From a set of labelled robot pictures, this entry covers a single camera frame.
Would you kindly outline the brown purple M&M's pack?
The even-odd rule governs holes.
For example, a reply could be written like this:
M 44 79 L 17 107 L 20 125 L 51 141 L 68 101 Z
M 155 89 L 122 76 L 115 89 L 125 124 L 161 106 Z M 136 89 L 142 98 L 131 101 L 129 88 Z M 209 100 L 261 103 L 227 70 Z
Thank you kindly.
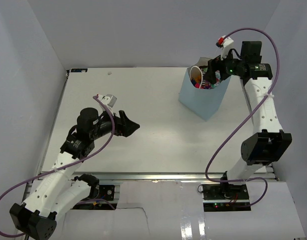
M 206 65 L 203 65 L 203 66 L 200 66 L 199 67 L 200 70 L 201 70 L 201 82 L 200 82 L 200 88 L 201 89 L 206 89 L 206 90 L 209 90 L 209 89 L 213 89 L 214 86 L 213 84 L 211 84 L 210 82 L 207 81 L 205 75 L 208 71 L 208 66 Z

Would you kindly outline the orange honey dijon chip bag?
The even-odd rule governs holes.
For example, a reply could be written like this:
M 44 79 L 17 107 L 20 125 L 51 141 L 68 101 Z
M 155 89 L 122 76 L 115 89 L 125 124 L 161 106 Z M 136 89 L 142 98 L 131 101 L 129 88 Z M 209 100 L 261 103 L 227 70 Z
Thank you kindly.
M 193 79 L 195 80 L 196 84 L 200 84 L 202 80 L 200 75 L 195 76 Z

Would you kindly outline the teal Fox's candy bag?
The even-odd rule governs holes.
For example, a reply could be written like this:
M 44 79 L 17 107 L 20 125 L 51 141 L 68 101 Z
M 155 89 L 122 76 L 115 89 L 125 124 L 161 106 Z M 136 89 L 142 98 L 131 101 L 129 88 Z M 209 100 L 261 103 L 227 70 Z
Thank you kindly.
M 212 84 L 213 89 L 218 87 L 220 83 L 222 82 L 221 73 L 219 70 L 215 72 L 215 79 L 216 79 L 216 82 Z

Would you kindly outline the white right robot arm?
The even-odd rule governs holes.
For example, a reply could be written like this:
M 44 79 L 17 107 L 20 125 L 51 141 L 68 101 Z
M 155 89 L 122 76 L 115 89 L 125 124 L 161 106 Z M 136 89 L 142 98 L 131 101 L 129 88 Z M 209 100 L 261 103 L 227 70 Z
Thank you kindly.
M 219 193 L 224 199 L 232 199 L 238 192 L 237 186 L 259 169 L 277 162 L 292 142 L 292 135 L 284 132 L 274 104 L 274 96 L 269 92 L 273 81 L 271 66 L 262 63 L 261 41 L 243 41 L 240 54 L 233 57 L 233 40 L 220 38 L 216 44 L 221 54 L 209 61 L 213 72 L 219 71 L 224 80 L 238 76 L 252 114 L 252 135 L 241 143 L 241 157 L 220 179 L 223 184 Z

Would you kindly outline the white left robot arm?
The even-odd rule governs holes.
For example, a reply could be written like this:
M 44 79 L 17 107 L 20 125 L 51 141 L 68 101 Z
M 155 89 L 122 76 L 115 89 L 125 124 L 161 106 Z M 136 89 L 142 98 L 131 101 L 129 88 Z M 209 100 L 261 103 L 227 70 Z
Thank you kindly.
M 124 111 L 119 115 L 87 107 L 80 111 L 77 124 L 73 126 L 60 148 L 54 163 L 54 172 L 43 178 L 35 191 L 22 204 L 10 208 L 15 227 L 35 240 L 49 239 L 57 227 L 57 221 L 83 199 L 93 200 L 99 195 L 99 179 L 83 174 L 70 188 L 63 190 L 72 174 L 81 166 L 74 162 L 86 158 L 94 149 L 94 141 L 114 133 L 129 137 L 140 125 L 131 121 Z

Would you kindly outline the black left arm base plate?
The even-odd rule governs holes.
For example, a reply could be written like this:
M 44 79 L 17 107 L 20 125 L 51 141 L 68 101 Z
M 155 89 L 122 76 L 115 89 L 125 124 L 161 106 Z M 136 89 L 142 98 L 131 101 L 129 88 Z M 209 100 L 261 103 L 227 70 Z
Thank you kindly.
M 99 185 L 96 188 L 95 196 L 93 198 L 113 201 L 115 198 L 115 186 L 114 185 Z

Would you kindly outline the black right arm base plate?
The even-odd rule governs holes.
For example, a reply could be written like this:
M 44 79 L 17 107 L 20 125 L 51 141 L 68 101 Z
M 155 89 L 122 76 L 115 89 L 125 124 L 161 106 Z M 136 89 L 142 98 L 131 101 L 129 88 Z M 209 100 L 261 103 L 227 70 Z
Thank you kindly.
M 204 200 L 248 200 L 247 186 L 234 184 L 203 184 L 201 186 Z

